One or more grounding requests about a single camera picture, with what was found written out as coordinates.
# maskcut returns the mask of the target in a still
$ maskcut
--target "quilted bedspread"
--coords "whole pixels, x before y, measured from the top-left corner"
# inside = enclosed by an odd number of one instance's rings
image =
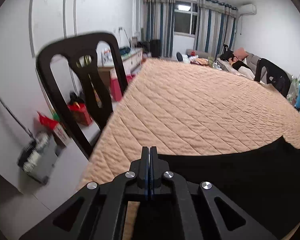
[[[159,154],[244,152],[280,136],[300,148],[300,114],[272,86],[209,67],[148,59],[110,117],[79,187],[129,170],[142,146]],[[129,205],[124,238],[131,236]]]

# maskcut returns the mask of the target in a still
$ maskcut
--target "sofa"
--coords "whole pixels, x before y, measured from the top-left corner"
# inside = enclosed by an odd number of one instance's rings
[[[258,60],[261,58],[257,55],[254,55],[250,52],[247,52],[248,56],[246,57],[246,60],[247,60],[247,66],[252,70],[253,74],[255,75],[256,74],[256,69],[257,69],[257,63],[258,63]],[[217,55],[217,61],[220,63],[221,65],[221,68],[223,70],[227,70],[233,74],[238,74],[239,72],[236,71],[233,67],[231,67],[231,65],[227,62],[227,61],[224,61],[224,60],[221,60],[220,59],[220,55],[221,54],[218,54]],[[263,68],[262,71],[261,71],[261,78],[260,80],[263,82],[263,83],[267,83],[267,79],[266,79],[267,75],[266,75],[266,68]]]
[[[193,49],[187,49],[186,50],[186,54],[191,54],[191,52],[193,51]],[[194,51],[196,55],[198,55],[199,57],[202,57],[202,58],[208,58],[210,57],[209,53],[207,52],[204,52],[204,51],[199,51],[199,50],[195,50]],[[252,70],[253,74],[255,75],[256,74],[256,69],[257,69],[257,63],[258,63],[258,60],[261,59],[261,57],[257,56],[257,55],[254,55],[250,52],[247,52],[248,56],[246,57],[246,60],[247,60],[247,66]],[[231,72],[235,75],[238,75],[238,76],[244,76],[243,74],[239,73],[238,71],[236,71],[233,67],[231,67],[231,65],[224,61],[224,60],[221,60],[220,59],[220,55],[221,54],[218,54],[217,55],[217,61],[219,62],[221,68],[225,71],[228,71],[228,72]],[[287,73],[290,81],[292,80],[292,76],[291,74]],[[263,82],[263,83],[267,83],[267,75],[266,75],[266,68],[264,67],[261,71],[261,78],[260,80]]]

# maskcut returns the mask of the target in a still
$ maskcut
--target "electrical cable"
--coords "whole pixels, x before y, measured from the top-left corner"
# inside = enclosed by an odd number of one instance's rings
[[[0,103],[3,105],[3,107],[8,111],[8,113],[13,117],[13,119],[23,128],[23,130],[25,130],[25,132],[29,135],[30,138],[35,139],[34,135],[32,134],[32,132],[27,129],[19,120],[17,117],[15,117],[15,115],[11,112],[11,110],[9,109],[9,107],[7,107],[7,105],[3,102],[3,100],[0,97]]]
[[[120,34],[120,29],[119,29],[119,37],[120,37],[119,45],[121,45],[121,34]]]
[[[130,45],[130,47],[131,47],[131,43],[130,43],[130,40],[129,40],[128,35],[127,35],[127,33],[126,33],[126,29],[124,29],[124,33],[126,34],[127,40],[128,40],[129,45]]]
[[[240,35],[242,34],[242,18],[243,18],[243,16],[242,15],[240,15],[240,17],[241,17],[241,30],[240,30]]]

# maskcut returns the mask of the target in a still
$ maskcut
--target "silver bolt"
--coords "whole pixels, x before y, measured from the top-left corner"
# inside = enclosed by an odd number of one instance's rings
[[[87,184],[88,189],[95,189],[96,187],[98,187],[98,184],[96,182],[89,182]]]
[[[207,182],[207,181],[203,182],[203,183],[201,184],[201,186],[202,186],[204,189],[211,189],[211,188],[212,188],[212,184],[211,184],[210,182]]]
[[[173,174],[172,171],[166,171],[163,175],[164,175],[166,178],[172,178],[174,174]]]
[[[126,177],[127,178],[133,178],[136,174],[133,171],[127,171],[126,172]]]

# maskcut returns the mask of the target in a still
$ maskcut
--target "curtain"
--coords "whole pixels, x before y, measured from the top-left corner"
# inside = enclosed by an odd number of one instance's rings
[[[234,45],[237,8],[217,0],[197,0],[197,32],[194,50],[208,52],[212,57],[221,53],[223,44]]]
[[[161,56],[172,56],[176,0],[144,0],[145,40],[160,40]]]

